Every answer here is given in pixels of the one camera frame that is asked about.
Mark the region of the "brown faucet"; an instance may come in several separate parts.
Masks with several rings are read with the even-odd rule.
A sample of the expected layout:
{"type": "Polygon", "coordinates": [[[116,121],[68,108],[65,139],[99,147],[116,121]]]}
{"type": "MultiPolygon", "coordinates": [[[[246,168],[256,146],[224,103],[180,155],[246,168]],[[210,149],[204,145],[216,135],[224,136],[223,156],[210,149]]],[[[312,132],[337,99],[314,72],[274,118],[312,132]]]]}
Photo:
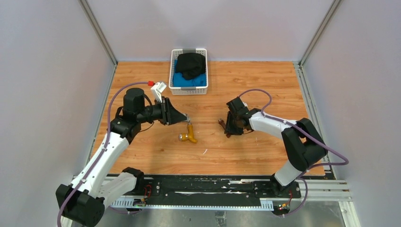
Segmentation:
{"type": "Polygon", "coordinates": [[[227,130],[227,124],[225,123],[225,121],[223,119],[219,118],[218,119],[218,123],[223,128],[225,136],[227,138],[230,138],[231,137],[231,133],[227,130]]]}

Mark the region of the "silver pipe fitting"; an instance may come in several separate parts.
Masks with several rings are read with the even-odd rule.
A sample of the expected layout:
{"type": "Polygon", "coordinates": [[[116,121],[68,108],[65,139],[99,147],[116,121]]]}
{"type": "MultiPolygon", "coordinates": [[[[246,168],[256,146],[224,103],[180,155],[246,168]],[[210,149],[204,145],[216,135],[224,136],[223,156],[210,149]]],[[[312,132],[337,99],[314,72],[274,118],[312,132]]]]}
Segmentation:
{"type": "Polygon", "coordinates": [[[189,117],[188,114],[186,114],[186,122],[187,122],[188,124],[191,124],[191,119],[190,119],[190,117],[189,117]]]}

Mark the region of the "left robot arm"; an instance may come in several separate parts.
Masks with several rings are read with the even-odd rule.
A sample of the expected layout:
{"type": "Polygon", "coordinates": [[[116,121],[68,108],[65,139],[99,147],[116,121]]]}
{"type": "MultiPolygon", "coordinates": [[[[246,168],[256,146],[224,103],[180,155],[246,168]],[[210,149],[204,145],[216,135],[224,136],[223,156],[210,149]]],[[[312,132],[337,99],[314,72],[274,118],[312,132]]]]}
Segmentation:
{"type": "Polygon", "coordinates": [[[160,122],[173,125],[188,120],[188,115],[176,110],[168,97],[156,96],[152,103],[141,88],[130,88],[123,97],[123,105],[117,109],[113,119],[108,119],[107,133],[90,161],[70,184],[61,184],[56,190],[60,208],[57,225],[65,217],[87,227],[96,226],[106,208],[114,201],[131,192],[147,196],[144,173],[127,167],[107,184],[105,177],[123,151],[139,134],[143,123],[160,122]]]}

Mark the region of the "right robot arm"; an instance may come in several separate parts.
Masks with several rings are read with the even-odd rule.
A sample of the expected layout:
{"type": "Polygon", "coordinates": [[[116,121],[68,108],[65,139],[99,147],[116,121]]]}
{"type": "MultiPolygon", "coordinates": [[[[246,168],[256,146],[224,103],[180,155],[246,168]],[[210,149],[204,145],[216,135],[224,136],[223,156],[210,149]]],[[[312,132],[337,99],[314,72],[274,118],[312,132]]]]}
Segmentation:
{"type": "Polygon", "coordinates": [[[320,134],[307,118],[288,120],[261,109],[249,109],[239,97],[229,101],[227,107],[226,134],[259,131],[283,141],[288,159],[270,178],[270,191],[276,197],[288,193],[294,180],[328,154],[320,134]]]}

